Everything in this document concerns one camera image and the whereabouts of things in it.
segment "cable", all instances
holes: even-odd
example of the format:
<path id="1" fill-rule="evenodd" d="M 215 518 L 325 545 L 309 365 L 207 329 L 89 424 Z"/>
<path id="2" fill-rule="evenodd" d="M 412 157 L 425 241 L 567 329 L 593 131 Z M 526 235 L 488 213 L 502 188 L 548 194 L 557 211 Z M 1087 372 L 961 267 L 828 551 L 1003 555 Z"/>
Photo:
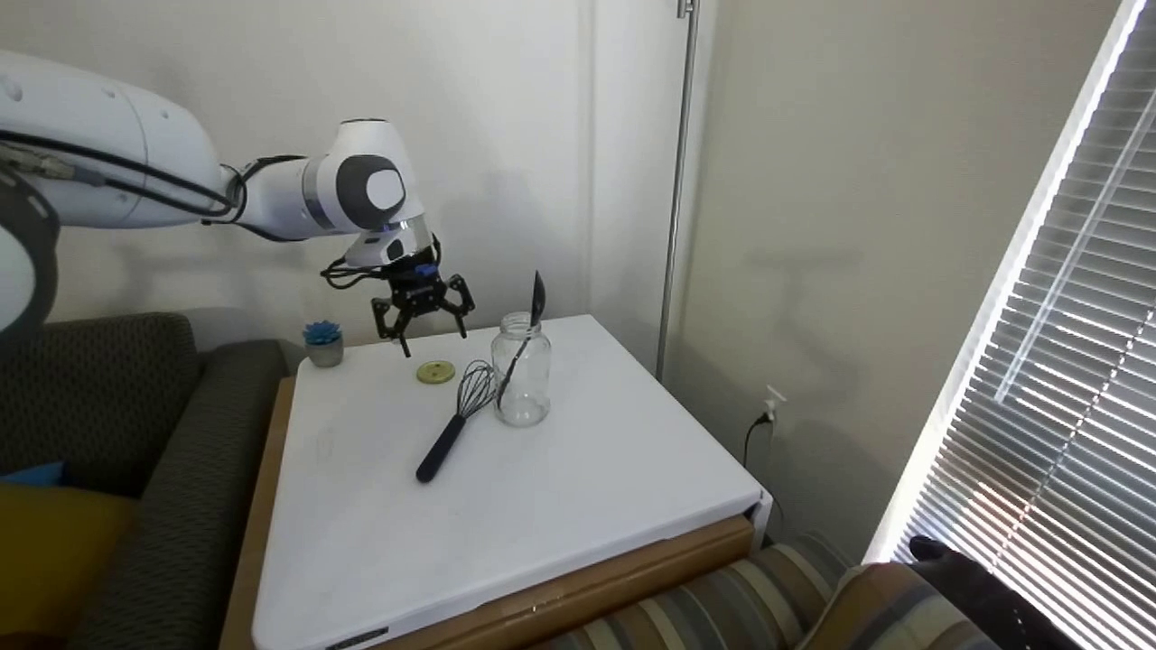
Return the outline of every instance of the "cable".
<path id="1" fill-rule="evenodd" d="M 52 142 L 52 139 L 32 139 L 32 134 L 13 134 L 13 131 L 0 131 L 0 142 L 17 142 L 17 145 L 32 145 L 32 147 L 55 147 L 55 151 L 97 160 L 97 161 L 109 161 L 109 167 L 121 167 L 121 171 L 133 171 L 133 175 L 167 180 L 167 184 L 185 188 L 185 193 L 192 193 L 192 194 L 202 194 L 202 198 L 211 198 L 211 201 L 221 201 L 221 211 L 202 211 L 202 206 L 192 206 L 192 201 L 167 198 L 167 206 L 180 206 L 180 211 L 188 211 L 188 213 L 225 217 L 225 213 L 230 213 L 230 206 L 233 206 L 227 194 L 221 194 L 221 193 L 212 193 L 212 188 L 202 188 L 202 184 L 196 184 L 196 180 L 188 180 L 188 178 L 176 178 L 176 175 L 144 167 L 144 161 L 138 161 L 138 160 L 121 160 L 121 157 L 97 151 L 97 147 L 83 147 L 83 145 L 73 145 L 73 142 Z"/>
<path id="2" fill-rule="evenodd" d="M 767 437 L 772 437 L 772 417 L 768 413 L 760 413 L 760 418 L 748 427 L 744 432 L 744 467 L 752 468 L 752 437 L 755 431 L 767 427 Z"/>

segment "window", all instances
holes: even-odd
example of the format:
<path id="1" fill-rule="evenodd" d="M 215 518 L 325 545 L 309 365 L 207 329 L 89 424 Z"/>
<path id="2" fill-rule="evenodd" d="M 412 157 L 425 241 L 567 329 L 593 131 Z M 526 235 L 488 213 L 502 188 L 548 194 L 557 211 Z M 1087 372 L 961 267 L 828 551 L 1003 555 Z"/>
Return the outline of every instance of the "window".
<path id="1" fill-rule="evenodd" d="M 1128 0 L 867 559 L 938 539 L 1156 648 L 1156 6 Z"/>

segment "window blinds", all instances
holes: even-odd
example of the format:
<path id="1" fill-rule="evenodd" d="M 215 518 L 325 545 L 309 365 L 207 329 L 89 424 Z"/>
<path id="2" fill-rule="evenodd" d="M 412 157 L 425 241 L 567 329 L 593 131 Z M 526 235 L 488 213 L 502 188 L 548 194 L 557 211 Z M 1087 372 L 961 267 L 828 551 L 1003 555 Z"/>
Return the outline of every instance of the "window blinds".
<path id="1" fill-rule="evenodd" d="M 903 542 L 976 555 L 1082 648 L 1156 648 L 1151 6 L 979 355 Z"/>

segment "yellow pillow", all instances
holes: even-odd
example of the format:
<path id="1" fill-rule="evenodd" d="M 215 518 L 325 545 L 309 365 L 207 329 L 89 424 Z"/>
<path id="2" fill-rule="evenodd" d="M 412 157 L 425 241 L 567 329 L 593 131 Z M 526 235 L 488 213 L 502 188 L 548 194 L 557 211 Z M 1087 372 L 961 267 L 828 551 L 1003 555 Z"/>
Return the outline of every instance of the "yellow pillow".
<path id="1" fill-rule="evenodd" d="M 0 489 L 0 648 L 67 641 L 129 521 L 129 497 Z"/>

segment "clear glass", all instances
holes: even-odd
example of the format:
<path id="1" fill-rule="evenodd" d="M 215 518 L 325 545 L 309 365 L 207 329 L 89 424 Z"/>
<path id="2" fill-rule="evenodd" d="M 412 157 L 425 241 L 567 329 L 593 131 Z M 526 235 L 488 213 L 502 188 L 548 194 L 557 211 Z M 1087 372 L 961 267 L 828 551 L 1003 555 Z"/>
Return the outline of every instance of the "clear glass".
<path id="1" fill-rule="evenodd" d="M 506 393 L 500 396 L 500 418 L 506 427 L 541 424 L 548 413 L 548 340 L 541 325 L 531 332 L 526 312 L 506 313 L 490 355 L 502 378 L 518 359 Z"/>

